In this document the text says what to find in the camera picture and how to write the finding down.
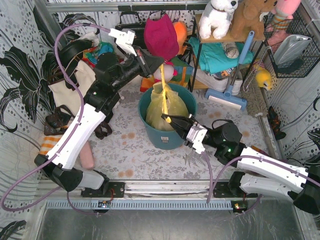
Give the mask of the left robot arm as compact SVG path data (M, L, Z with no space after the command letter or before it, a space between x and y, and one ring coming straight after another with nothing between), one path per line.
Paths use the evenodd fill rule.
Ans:
M34 162L42 173L67 192L76 188L103 196L108 192L109 178L96 170L74 167L76 159L94 130L113 116L113 108L120 100L119 90L136 76L148 77L163 63L164 58L153 56L140 47L119 62L114 53L107 52L97 59L95 81L89 87L84 103L57 144L46 154L38 154Z

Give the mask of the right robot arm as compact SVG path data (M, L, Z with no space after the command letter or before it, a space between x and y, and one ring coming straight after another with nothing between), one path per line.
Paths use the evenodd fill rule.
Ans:
M205 147L216 149L214 156L225 168L235 171L228 189L236 197L258 194L285 199L298 209L320 213L319 166L296 166L264 155L241 142L242 134L232 120L225 119L218 127L201 125L192 114L178 116L162 114L164 119L198 154Z

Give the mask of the teal plastic trash bin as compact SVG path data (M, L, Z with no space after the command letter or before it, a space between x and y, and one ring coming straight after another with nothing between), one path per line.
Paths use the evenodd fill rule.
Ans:
M194 95L185 87L169 83L170 88L178 93L178 96L184 101L188 112L194 116L197 115L198 105ZM139 117L144 124L144 130L148 139L155 148L161 150L173 150L184 144L184 140L174 131L161 131L151 127L146 123L147 108L151 102L152 89L149 88L140 98L138 103Z

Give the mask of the yellow plastic trash bag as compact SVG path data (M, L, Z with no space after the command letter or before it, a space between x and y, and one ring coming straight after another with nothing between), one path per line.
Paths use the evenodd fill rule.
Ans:
M174 116L189 115L187 106L178 92L167 84L165 71L169 67L169 64L164 63L153 74L154 77L159 77L159 81L152 86L150 104L146 110L145 122L159 131L172 131L170 124Z

